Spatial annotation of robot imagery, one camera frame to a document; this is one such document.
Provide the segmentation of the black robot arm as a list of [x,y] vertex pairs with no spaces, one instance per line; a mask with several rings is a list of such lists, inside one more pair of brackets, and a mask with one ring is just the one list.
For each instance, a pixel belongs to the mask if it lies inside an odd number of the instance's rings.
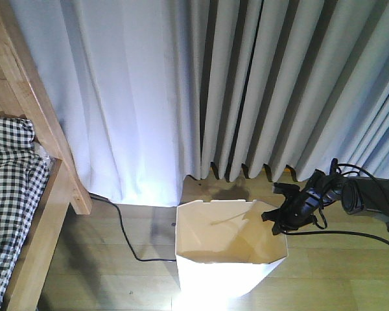
[[327,227],[322,210],[340,201],[351,216],[381,216],[389,233],[389,179],[349,176],[332,170],[329,175],[315,170],[304,188],[274,183],[273,191],[285,201],[280,208],[263,212],[262,221],[272,221],[272,234],[287,234],[309,224]]

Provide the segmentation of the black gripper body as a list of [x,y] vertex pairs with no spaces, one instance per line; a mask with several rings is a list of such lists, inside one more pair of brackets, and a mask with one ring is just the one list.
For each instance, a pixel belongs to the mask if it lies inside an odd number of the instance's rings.
[[315,170],[302,189],[290,183],[273,184],[273,192],[285,197],[281,207],[263,212],[261,215],[262,221],[274,223],[273,235],[296,231],[305,225],[315,223],[315,210],[321,209],[327,203],[323,192],[323,182],[326,178],[323,172]]

